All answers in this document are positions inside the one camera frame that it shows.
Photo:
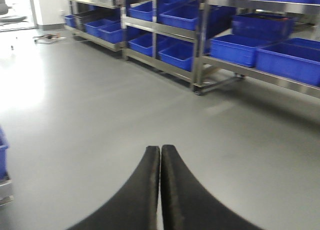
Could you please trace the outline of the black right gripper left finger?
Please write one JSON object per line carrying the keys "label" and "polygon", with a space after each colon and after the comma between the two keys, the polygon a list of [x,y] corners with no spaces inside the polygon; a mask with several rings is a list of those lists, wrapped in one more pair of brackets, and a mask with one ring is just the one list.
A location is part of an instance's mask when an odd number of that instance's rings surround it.
{"label": "black right gripper left finger", "polygon": [[148,146],[125,184],[69,229],[157,229],[160,148]]}

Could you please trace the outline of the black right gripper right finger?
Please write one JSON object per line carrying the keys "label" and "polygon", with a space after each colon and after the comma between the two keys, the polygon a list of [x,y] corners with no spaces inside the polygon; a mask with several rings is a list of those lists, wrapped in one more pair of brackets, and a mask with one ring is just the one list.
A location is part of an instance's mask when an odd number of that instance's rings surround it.
{"label": "black right gripper right finger", "polygon": [[161,148],[160,185],[164,229],[259,229],[211,195],[174,145]]}

